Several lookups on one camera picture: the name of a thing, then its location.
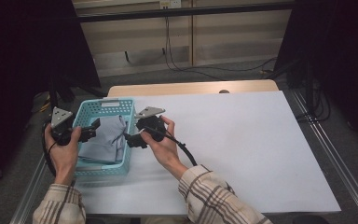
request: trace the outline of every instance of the striped shirt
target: striped shirt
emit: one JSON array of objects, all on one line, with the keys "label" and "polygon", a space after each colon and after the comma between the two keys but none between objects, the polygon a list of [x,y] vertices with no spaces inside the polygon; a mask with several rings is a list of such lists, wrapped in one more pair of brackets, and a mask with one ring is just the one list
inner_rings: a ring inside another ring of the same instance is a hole
[{"label": "striped shirt", "polygon": [[[191,221],[188,223],[271,223],[253,207],[241,202],[224,179],[202,165],[183,174],[179,192],[186,202]],[[85,221],[80,192],[63,185],[51,185],[45,199],[34,211],[34,224],[83,224]]]}]

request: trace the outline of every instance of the shirt cuff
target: shirt cuff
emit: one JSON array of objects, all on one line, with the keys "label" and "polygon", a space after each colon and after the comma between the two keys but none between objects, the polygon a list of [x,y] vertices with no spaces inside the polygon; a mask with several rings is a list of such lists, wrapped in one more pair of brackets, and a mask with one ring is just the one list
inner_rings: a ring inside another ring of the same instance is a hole
[{"label": "shirt cuff", "polygon": [[209,174],[210,172],[211,171],[203,165],[194,166],[186,170],[182,175],[182,178],[179,180],[180,194],[182,194],[182,196],[186,199],[188,191],[192,187],[192,183],[194,183],[195,180],[201,178],[202,176]]},{"label": "shirt cuff", "polygon": [[81,193],[70,186],[52,184],[48,188],[45,201],[80,204]]}]

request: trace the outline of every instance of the left hand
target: left hand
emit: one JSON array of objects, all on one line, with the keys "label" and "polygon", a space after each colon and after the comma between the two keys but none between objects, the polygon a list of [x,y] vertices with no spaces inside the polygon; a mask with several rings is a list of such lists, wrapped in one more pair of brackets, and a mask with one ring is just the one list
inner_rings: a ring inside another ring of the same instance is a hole
[{"label": "left hand", "polygon": [[71,141],[66,146],[59,146],[51,136],[51,124],[45,129],[46,149],[50,151],[50,157],[56,169],[54,184],[70,186],[74,177],[77,163],[77,142],[81,135],[81,128],[75,127],[72,130]]}]

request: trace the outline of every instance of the black cable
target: black cable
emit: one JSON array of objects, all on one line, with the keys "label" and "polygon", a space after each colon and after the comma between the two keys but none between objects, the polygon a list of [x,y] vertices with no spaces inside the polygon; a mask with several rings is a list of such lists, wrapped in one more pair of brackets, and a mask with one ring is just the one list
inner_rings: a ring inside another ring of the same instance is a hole
[{"label": "black cable", "polygon": [[202,72],[199,72],[199,71],[186,71],[187,69],[181,69],[179,68],[178,66],[176,66],[176,64],[173,62],[173,57],[172,57],[172,51],[171,51],[171,38],[170,38],[170,22],[168,20],[168,18],[165,18],[165,25],[166,25],[166,41],[165,41],[165,49],[167,51],[169,51],[170,53],[170,56],[171,56],[171,62],[173,64],[173,66],[176,68],[171,68],[170,65],[168,64],[168,59],[167,59],[167,54],[165,54],[165,63],[167,64],[168,68],[170,70],[173,70],[174,72],[189,72],[189,73],[198,73],[198,74],[202,74],[206,77],[211,77],[211,78],[215,78],[217,80],[220,80],[220,81],[225,81],[224,79],[222,78],[219,78],[219,77],[214,77],[214,76],[211,76],[211,75],[208,75],[208,74],[205,74],[205,73],[202,73]]},{"label": "black cable", "polygon": [[269,72],[270,74],[273,73],[272,70],[264,70],[264,66],[269,62],[276,61],[277,59],[278,59],[277,57],[274,57],[274,58],[271,58],[271,59],[267,60],[265,63],[261,64],[261,76],[260,76],[260,79],[264,79],[264,75],[267,72]]},{"label": "black cable", "polygon": [[183,143],[179,142],[179,141],[176,140],[176,138],[174,138],[171,134],[170,134],[170,135],[167,135],[166,133],[159,132],[159,131],[157,131],[157,130],[155,130],[155,129],[152,129],[152,128],[150,128],[150,127],[147,127],[147,126],[145,126],[145,129],[147,129],[148,131],[151,131],[151,132],[153,132],[153,133],[158,133],[158,134],[160,134],[160,135],[162,135],[162,136],[164,136],[164,137],[166,137],[166,138],[168,138],[168,139],[171,139],[174,143],[176,143],[176,144],[179,146],[179,148],[181,148],[181,149],[185,152],[185,154],[186,154],[186,155],[188,156],[188,158],[190,159],[191,164],[193,164],[194,166],[197,165],[196,160],[194,159],[193,155],[191,155],[190,151],[188,151],[188,149],[187,149],[187,147],[186,147],[186,144],[183,144]]},{"label": "black cable", "polygon": [[322,90],[319,87],[318,89],[315,90],[316,93],[316,105],[313,107],[314,111],[316,111],[316,109],[319,107],[320,104],[322,104]]},{"label": "black cable", "polygon": [[57,144],[57,142],[55,142],[48,150],[46,150],[45,130],[49,123],[51,123],[51,119],[47,119],[42,126],[42,148],[43,148],[43,154],[45,156],[46,164],[48,165],[48,168],[51,171],[51,173],[55,176],[56,170],[54,168],[53,162],[50,157],[50,151]]},{"label": "black cable", "polygon": [[[306,112],[306,113],[304,113],[302,115],[296,116],[297,122],[298,123],[302,123],[302,122],[311,122],[311,123],[313,123],[313,122],[322,122],[322,121],[328,120],[330,118],[330,115],[331,115],[330,102],[329,102],[327,96],[324,94],[324,100],[326,101],[326,104],[327,104],[327,115],[326,115],[326,117],[320,119],[319,117],[324,113],[324,104],[323,104],[323,100],[322,100],[321,96],[320,96],[320,100],[321,100],[320,104],[321,104],[322,109],[321,109],[321,112],[319,113],[319,115],[312,116],[309,112]],[[301,117],[306,117],[306,116],[310,116],[310,118],[308,118],[308,119],[300,119]]]},{"label": "black cable", "polygon": [[168,134],[170,137],[174,138],[173,135],[172,135],[170,132],[168,132],[168,131],[165,131],[165,132],[167,132],[167,134]]},{"label": "black cable", "polygon": [[260,67],[264,67],[267,63],[270,63],[274,60],[277,60],[277,57],[273,57],[271,59],[268,59],[266,62],[256,66],[256,67],[253,67],[253,68],[248,68],[248,69],[226,69],[226,68],[219,68],[219,67],[211,67],[211,66],[193,66],[193,67],[188,67],[188,68],[180,68],[178,67],[174,61],[173,61],[173,57],[172,57],[172,47],[171,47],[171,38],[170,38],[170,21],[169,19],[166,17],[165,18],[165,25],[166,25],[166,42],[165,42],[165,49],[167,51],[170,52],[170,57],[171,57],[171,62],[173,64],[173,66],[176,68],[176,69],[173,69],[169,66],[168,64],[168,59],[167,59],[167,55],[165,55],[165,63],[167,64],[168,68],[173,70],[173,71],[180,71],[180,72],[193,72],[193,73],[199,73],[199,74],[202,74],[202,75],[205,75],[207,77],[212,77],[212,78],[216,78],[216,79],[219,79],[219,80],[222,80],[222,81],[225,81],[224,79],[221,79],[219,77],[213,77],[213,76],[210,76],[208,74],[205,74],[205,73],[202,73],[202,72],[199,72],[199,71],[187,71],[187,70],[190,70],[190,69],[217,69],[217,70],[222,70],[222,71],[228,71],[228,72],[247,72],[247,71],[252,71],[252,70],[255,70],[257,68],[260,68]]}]

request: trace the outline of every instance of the white paper sheet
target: white paper sheet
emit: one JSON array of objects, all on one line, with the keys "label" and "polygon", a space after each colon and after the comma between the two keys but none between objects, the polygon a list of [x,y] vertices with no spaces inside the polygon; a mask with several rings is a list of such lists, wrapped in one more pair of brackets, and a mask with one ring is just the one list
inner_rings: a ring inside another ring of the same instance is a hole
[{"label": "white paper sheet", "polygon": [[[136,111],[149,105],[166,109],[197,163],[260,212],[340,211],[282,92],[135,98]],[[89,214],[185,215],[177,184],[151,149],[134,148],[127,175],[81,177],[76,187]]]}]

